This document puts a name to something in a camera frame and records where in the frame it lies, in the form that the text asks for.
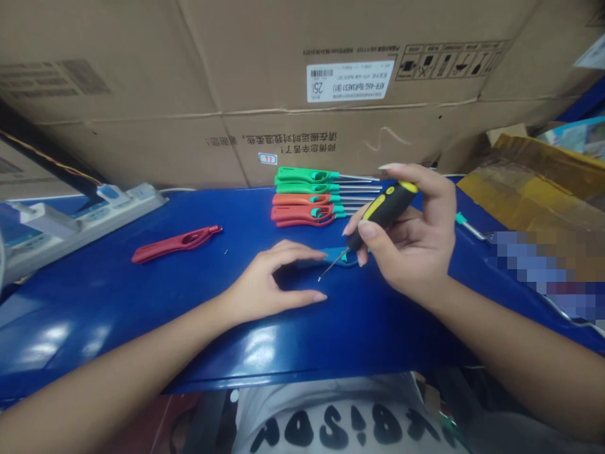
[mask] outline green screwdriver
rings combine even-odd
[[[362,219],[375,222],[386,230],[392,226],[397,218],[403,214],[408,206],[410,206],[417,193],[418,188],[414,184],[404,181],[395,182],[380,193],[374,202],[367,208]],[[336,260],[334,260],[334,262],[332,262],[332,265],[330,265],[326,271],[321,273],[321,276],[317,281],[319,282],[343,255],[349,251],[358,251],[363,243],[364,241],[361,238],[361,235],[359,235],[359,229],[356,228],[353,234],[347,238],[347,248]]]

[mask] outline metal rod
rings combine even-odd
[[[320,277],[318,277],[318,278],[317,278],[317,281],[319,282],[319,281],[321,280],[321,278],[322,278],[322,277],[323,277],[323,276],[324,276],[324,275],[325,275],[325,274],[326,274],[328,271],[330,271],[330,269],[331,269],[331,268],[332,268],[332,267],[333,267],[333,266],[336,264],[336,262],[338,262],[340,259],[342,259],[342,256],[343,256],[343,255],[345,255],[345,254],[346,254],[347,252],[349,252],[349,251],[350,251],[350,249],[349,249],[349,248],[346,248],[346,249],[345,249],[345,250],[342,252],[342,254],[340,254],[340,255],[338,256],[338,258],[332,262],[332,265],[330,265],[326,271],[324,271],[323,273],[321,273]]]
[[[378,194],[380,189],[351,189],[351,188],[340,188],[341,194]]]
[[[380,181],[380,178],[374,177],[360,177],[358,175],[345,175],[343,173],[340,174],[340,178],[350,178],[351,180],[370,180],[370,181]]]
[[[351,196],[347,197],[345,195],[344,197],[341,197],[340,200],[343,202],[363,203],[365,205],[368,202],[374,202],[375,198],[374,197],[351,197]]]
[[[487,237],[481,233],[480,231],[478,231],[475,227],[473,227],[472,225],[470,225],[469,223],[462,223],[463,227],[466,228],[470,233],[473,234],[473,236],[479,240],[479,241],[485,241],[487,239]]]
[[[383,190],[382,186],[355,186],[355,185],[341,185],[341,189],[376,189],[378,192]]]
[[[375,183],[374,180],[334,180],[333,183]]]

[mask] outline left hand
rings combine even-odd
[[[325,257],[323,252],[282,240],[256,255],[239,279],[218,297],[219,306],[234,323],[244,323],[324,301],[327,296],[317,290],[282,291],[275,283],[273,273],[296,260],[323,260]]]

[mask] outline blue tabletop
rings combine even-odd
[[[162,208],[38,271],[0,306],[0,400],[27,396],[124,342],[224,291],[259,252],[287,238],[338,247],[346,220],[324,228],[278,229],[273,188],[169,193]],[[420,207],[417,198],[414,205]],[[480,231],[502,230],[458,192]],[[142,265],[134,251],[208,225],[206,244]],[[513,277],[488,264],[489,248],[456,228],[450,274],[462,283],[587,346],[605,351],[589,327],[564,320]],[[167,392],[287,383],[475,364],[431,314],[393,291],[373,259],[364,268],[285,272],[287,289],[316,288],[328,300],[236,327],[216,339]]]

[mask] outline power strip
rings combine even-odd
[[[28,276],[37,269],[161,207],[168,201],[147,183],[130,189],[127,194],[132,197],[132,200],[122,206],[102,204],[77,217],[81,229],[69,238],[61,240],[56,236],[41,233],[12,246],[7,251],[8,261],[4,282],[14,282]]]

